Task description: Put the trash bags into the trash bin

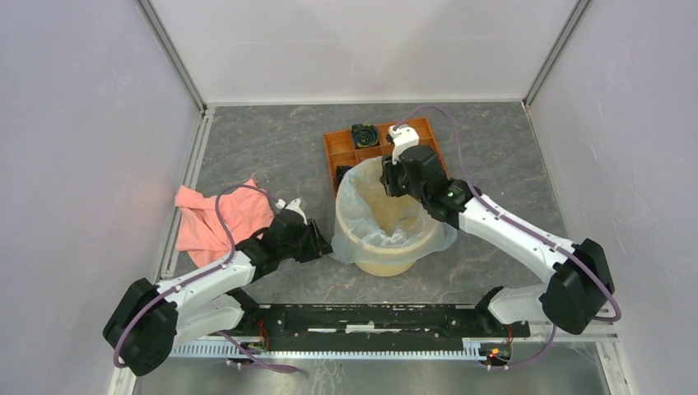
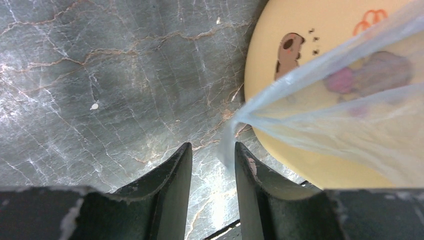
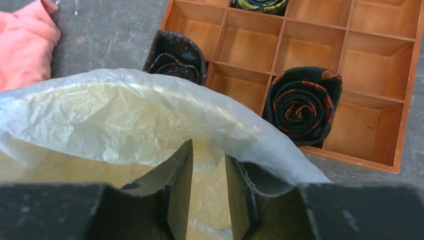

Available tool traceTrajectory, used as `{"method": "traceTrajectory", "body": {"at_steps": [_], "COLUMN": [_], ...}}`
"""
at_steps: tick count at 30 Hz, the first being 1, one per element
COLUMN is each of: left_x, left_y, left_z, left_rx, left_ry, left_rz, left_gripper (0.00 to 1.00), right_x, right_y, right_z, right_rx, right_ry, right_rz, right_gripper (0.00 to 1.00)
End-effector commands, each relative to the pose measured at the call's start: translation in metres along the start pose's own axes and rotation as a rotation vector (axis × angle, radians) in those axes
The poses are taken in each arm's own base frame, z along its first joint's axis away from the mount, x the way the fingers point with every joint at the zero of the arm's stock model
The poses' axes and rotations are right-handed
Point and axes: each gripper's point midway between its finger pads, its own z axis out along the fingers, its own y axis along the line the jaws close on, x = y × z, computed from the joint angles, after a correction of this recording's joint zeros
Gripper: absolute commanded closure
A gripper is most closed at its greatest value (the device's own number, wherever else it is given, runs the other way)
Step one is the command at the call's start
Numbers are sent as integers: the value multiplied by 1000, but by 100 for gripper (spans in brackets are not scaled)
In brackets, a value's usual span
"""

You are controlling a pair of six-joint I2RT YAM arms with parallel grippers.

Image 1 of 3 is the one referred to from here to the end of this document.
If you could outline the orange wooden divided tray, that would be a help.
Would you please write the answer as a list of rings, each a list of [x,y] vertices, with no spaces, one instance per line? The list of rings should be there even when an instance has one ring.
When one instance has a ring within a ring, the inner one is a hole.
[[[407,125],[416,130],[420,145],[429,146],[435,151],[444,171],[446,174],[449,174],[429,120],[425,117],[410,118],[407,121]],[[392,153],[393,147],[387,140],[391,123],[380,123],[375,126],[377,127],[379,136],[378,143],[366,148],[356,148],[350,128],[336,132],[327,132],[323,135],[324,150],[330,184],[333,188],[333,196],[337,195],[340,178],[346,173],[344,167],[354,167],[364,160],[390,155]]]

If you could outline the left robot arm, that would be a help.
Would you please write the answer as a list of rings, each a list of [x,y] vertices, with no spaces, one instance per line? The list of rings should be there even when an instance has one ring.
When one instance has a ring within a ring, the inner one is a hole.
[[[229,329],[249,335],[258,312],[231,292],[275,272],[284,260],[307,263],[332,251],[314,220],[284,209],[270,226],[204,267],[169,281],[136,280],[102,332],[114,350],[114,366],[143,376],[199,337]]]

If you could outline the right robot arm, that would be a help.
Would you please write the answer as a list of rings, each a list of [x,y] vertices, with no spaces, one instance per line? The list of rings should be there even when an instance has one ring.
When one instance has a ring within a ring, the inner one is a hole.
[[[495,336],[510,323],[545,320],[580,335],[593,321],[619,319],[599,243],[576,243],[521,220],[468,182],[450,178],[430,146],[395,149],[381,167],[387,195],[414,198],[435,220],[496,246],[540,279],[536,286],[490,291],[475,314],[481,333]]]

